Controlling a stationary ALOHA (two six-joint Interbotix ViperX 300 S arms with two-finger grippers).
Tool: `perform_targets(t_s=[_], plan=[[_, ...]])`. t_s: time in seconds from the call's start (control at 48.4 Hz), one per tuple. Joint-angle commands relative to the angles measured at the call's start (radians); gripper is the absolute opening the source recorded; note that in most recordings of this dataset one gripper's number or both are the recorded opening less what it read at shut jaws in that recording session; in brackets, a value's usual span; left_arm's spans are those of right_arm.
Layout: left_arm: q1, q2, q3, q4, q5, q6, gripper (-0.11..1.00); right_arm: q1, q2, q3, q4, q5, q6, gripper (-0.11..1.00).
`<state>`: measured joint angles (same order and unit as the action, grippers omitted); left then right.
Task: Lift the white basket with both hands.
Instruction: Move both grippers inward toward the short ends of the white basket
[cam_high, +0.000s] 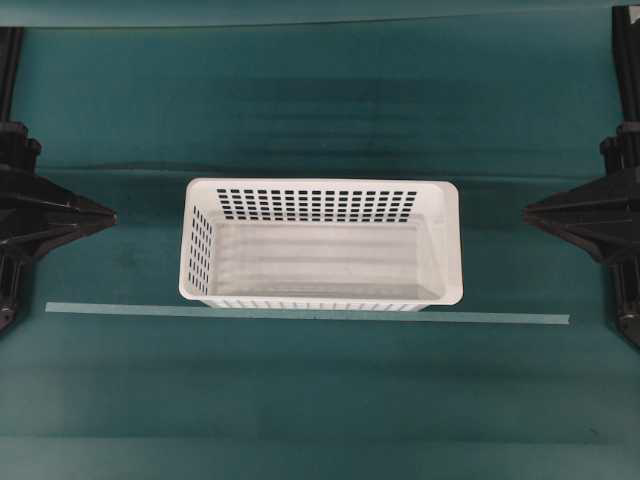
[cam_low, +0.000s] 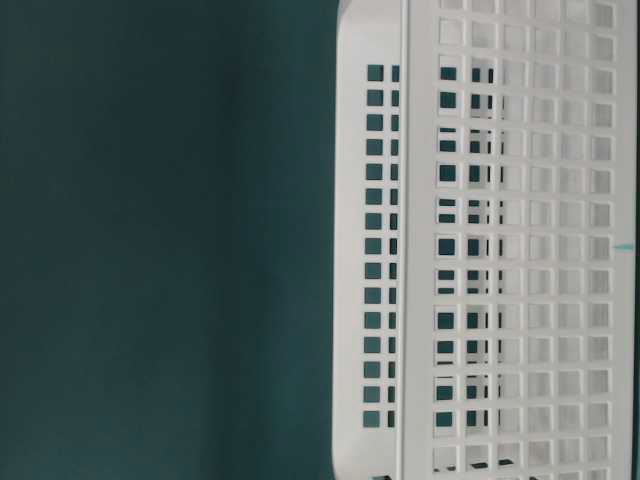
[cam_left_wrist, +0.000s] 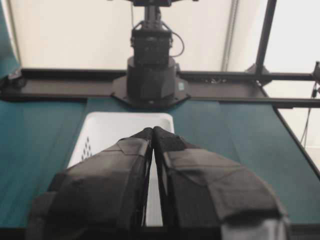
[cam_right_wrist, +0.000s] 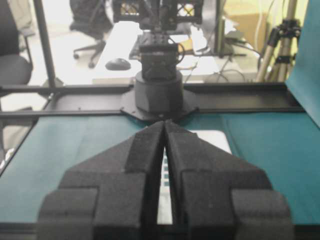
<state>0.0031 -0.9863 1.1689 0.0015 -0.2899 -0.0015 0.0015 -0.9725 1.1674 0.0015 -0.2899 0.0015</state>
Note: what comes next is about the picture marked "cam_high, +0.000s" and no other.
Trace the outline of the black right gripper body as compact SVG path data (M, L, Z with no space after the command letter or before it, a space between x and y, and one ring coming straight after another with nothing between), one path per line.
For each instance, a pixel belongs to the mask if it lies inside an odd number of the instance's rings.
M523 220L603 265L639 254L639 173L617 171L528 205Z

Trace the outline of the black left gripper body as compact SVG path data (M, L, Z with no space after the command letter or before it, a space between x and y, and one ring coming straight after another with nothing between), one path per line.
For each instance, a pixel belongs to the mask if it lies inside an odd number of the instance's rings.
M1 249L39 260L50 251L116 224L115 211L50 180L1 172Z

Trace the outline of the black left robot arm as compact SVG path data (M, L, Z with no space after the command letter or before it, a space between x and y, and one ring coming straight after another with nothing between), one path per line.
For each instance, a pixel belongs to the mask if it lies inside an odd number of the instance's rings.
M30 263L116 224L116 212L36 173L42 146L11 119L24 29L1 29L1 254Z

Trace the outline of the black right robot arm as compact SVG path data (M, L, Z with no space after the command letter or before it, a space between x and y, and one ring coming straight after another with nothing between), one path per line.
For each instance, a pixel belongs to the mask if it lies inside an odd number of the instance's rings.
M639 19L612 8L612 53L623 121L599 150L606 174L530 204L523 220L603 265L639 255Z

